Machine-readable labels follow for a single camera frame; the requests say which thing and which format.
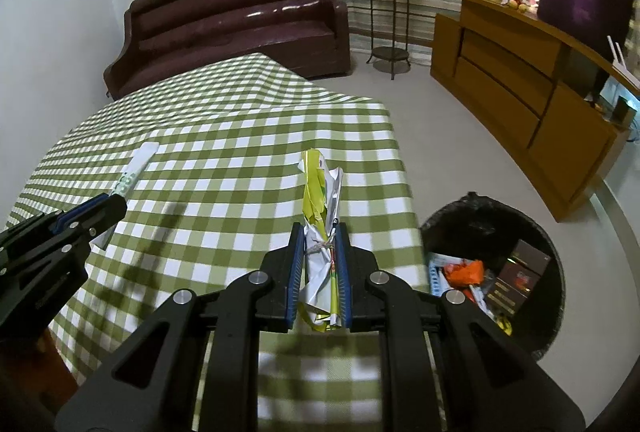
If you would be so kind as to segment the dark brown gift box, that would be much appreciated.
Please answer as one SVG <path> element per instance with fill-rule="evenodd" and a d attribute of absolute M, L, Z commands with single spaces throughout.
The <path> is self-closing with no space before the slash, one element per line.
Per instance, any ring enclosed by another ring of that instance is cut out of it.
<path fill-rule="evenodd" d="M 546 253 L 524 240 L 518 241 L 485 296 L 487 305 L 503 316 L 513 317 L 532 294 L 549 263 Z"/>

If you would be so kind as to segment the white blue snack bag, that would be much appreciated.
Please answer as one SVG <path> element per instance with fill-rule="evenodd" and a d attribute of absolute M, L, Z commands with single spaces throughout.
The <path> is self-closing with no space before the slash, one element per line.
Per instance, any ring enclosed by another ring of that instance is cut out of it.
<path fill-rule="evenodd" d="M 485 314 L 489 315 L 490 311 L 485 301 L 485 296 L 480 285 L 469 285 L 464 289 L 455 289 L 447 282 L 444 271 L 442 270 L 449 264 L 460 264 L 463 262 L 471 262 L 472 259 L 460 259 L 460 257 L 443 255 L 439 253 L 427 254 L 427 273 L 430 277 L 431 293 L 441 296 L 450 290 L 461 291 L 469 300 L 475 303 Z"/>

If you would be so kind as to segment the small orange plastic bag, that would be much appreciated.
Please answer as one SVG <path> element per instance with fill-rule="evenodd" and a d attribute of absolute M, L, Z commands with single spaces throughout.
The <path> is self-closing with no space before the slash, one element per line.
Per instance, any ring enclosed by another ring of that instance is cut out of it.
<path fill-rule="evenodd" d="M 455 289 L 464 289 L 469 285 L 480 285 L 485 276 L 485 268 L 482 261 L 449 264 L 442 270 L 449 285 Z"/>

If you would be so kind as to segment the yellow snack wrapper bundle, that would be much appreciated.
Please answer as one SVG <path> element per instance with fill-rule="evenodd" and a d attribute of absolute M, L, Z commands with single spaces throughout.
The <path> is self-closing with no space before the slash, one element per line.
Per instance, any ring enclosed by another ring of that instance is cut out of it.
<path fill-rule="evenodd" d="M 298 168 L 304 174 L 305 235 L 298 307 L 312 330 L 326 332 L 340 328 L 343 320 L 336 266 L 343 170 L 330 170 L 318 149 L 305 150 Z"/>

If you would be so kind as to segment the black trash bin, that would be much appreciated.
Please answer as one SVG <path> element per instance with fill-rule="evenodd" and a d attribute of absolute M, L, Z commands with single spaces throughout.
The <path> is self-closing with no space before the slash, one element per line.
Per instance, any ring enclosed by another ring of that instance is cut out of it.
<path fill-rule="evenodd" d="M 439 255 L 483 263 L 484 301 L 512 339 L 541 360 L 558 334 L 565 279 L 548 233 L 514 207 L 470 192 L 420 228 L 425 259 Z"/>

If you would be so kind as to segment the green checkered tablecloth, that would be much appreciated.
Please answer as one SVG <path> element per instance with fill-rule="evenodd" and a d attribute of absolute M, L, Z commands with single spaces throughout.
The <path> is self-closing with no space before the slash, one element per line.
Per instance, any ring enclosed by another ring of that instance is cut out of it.
<path fill-rule="evenodd" d="M 303 152 L 343 170 L 340 222 L 350 243 L 421 292 L 422 244 L 390 116 L 381 103 L 334 94 L 263 54 L 202 66 L 133 92 L 61 139 L 18 196 L 10 227 L 66 212 L 111 190 L 145 141 L 160 147 L 126 200 L 87 280 L 50 321 L 81 386 L 171 294 L 220 291 L 258 270 L 304 228 Z M 257 426 L 192 430 L 372 431 L 382 426 L 374 332 L 293 327 L 259 334 Z"/>

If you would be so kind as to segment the wooden sideboard cabinet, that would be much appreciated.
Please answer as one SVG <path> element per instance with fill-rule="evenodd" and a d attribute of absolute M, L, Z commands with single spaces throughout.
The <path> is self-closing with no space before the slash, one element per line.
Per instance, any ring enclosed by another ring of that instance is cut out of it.
<path fill-rule="evenodd" d="M 572 214 L 611 170 L 629 135 L 596 99 L 613 77 L 634 77 L 573 36 L 489 0 L 460 0 L 435 18 L 431 74 L 511 155 L 557 221 Z"/>

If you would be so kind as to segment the white wifi router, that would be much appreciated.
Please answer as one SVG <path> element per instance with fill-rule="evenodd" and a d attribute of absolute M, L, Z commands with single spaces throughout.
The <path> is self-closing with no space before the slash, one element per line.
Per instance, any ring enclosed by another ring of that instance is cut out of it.
<path fill-rule="evenodd" d="M 620 72 L 620 74 L 623 74 L 623 76 L 626 77 L 626 80 L 628 80 L 628 82 L 632 85 L 634 89 L 639 89 L 640 82 L 636 79 L 634 74 L 632 74 L 628 70 L 626 66 L 626 61 L 623 56 L 623 51 L 620 49 L 620 44 L 617 42 L 614 42 L 614 40 L 612 40 L 612 37 L 609 35 L 606 36 L 606 38 L 608 39 L 608 45 L 610 45 L 612 54 L 613 54 L 613 63 L 612 63 L 613 68 L 616 69 L 618 72 Z"/>

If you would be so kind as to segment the black metal plant stand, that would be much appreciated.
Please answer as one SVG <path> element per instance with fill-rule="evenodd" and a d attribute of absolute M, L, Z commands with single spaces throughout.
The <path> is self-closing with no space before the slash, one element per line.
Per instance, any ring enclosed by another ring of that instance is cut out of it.
<path fill-rule="evenodd" d="M 392 0 L 392 8 L 390 8 L 390 16 L 392 17 L 392 41 L 390 45 L 376 45 L 374 36 L 374 13 L 382 12 L 382 9 L 375 8 L 374 0 L 369 0 L 369 40 L 370 40 L 370 56 L 368 63 L 373 60 L 380 60 L 390 65 L 390 80 L 395 80 L 396 64 L 405 62 L 407 68 L 411 68 L 409 54 L 409 24 L 410 24 L 410 0 L 405 0 L 405 9 L 401 13 L 405 17 L 405 45 L 403 48 L 396 47 L 397 40 L 397 16 L 398 16 L 398 0 Z"/>

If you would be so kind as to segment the dark brown leather sofa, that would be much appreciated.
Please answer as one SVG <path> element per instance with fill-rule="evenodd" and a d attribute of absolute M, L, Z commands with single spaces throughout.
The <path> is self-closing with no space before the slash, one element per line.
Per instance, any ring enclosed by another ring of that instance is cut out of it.
<path fill-rule="evenodd" d="M 260 52 L 305 77 L 352 67 L 342 0 L 134 0 L 104 73 L 114 99 L 214 62 Z"/>

